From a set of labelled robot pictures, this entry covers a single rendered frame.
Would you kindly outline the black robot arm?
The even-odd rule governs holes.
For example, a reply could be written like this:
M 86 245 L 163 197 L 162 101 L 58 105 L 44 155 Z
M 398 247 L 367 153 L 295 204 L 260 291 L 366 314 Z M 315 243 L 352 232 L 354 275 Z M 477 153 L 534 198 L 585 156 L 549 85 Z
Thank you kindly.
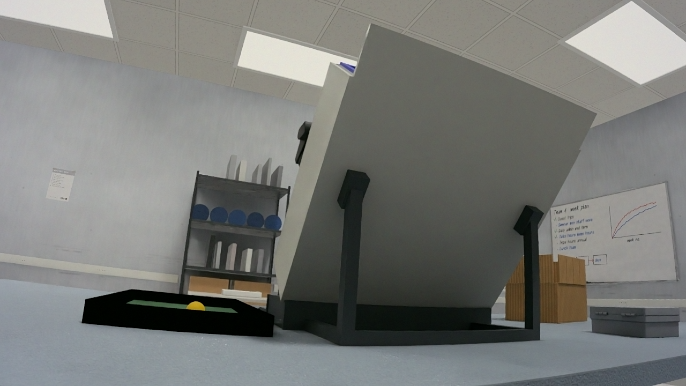
M 298 131 L 298 140 L 301 141 L 299 142 L 298 151 L 296 153 L 295 164 L 299 164 L 299 166 L 301 164 L 302 154 L 305 148 L 305 144 L 307 142 L 307 137 L 309 134 L 311 124 L 312 122 L 304 121 L 304 123 L 301 125 Z

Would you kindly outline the blue square frame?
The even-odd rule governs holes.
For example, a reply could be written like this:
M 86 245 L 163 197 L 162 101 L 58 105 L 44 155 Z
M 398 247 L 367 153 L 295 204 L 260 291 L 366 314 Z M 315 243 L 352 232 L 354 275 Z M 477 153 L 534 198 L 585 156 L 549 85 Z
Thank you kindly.
M 341 63 L 341 62 L 340 62 L 340 64 L 344 68 L 348 69 L 350 72 L 354 73 L 355 66 L 353 66 L 352 64 L 346 64 L 346 63 Z M 352 68 L 351 68 L 351 66 L 352 66 Z

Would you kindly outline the brown cardboard box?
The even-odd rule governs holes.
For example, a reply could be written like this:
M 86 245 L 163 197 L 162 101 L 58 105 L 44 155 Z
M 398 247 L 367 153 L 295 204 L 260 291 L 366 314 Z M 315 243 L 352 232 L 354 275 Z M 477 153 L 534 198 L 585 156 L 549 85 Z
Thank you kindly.
M 539 256 L 541 323 L 587 322 L 585 260 Z M 524 257 L 505 286 L 505 320 L 525 321 Z

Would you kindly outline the grey hinged case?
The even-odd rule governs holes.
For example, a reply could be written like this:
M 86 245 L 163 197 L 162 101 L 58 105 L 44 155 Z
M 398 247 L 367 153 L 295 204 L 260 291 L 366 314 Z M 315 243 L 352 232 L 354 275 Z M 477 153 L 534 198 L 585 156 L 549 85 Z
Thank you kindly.
M 644 339 L 679 337 L 679 307 L 590 306 L 592 332 Z

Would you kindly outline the yellow ball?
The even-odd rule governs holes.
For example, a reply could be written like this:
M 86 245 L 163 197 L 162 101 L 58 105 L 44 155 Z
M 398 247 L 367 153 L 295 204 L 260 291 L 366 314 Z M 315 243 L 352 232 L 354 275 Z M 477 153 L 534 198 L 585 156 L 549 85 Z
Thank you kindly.
M 190 305 L 187 306 L 187 309 L 192 309 L 192 310 L 205 310 L 204 305 L 200 303 L 199 301 L 192 301 Z

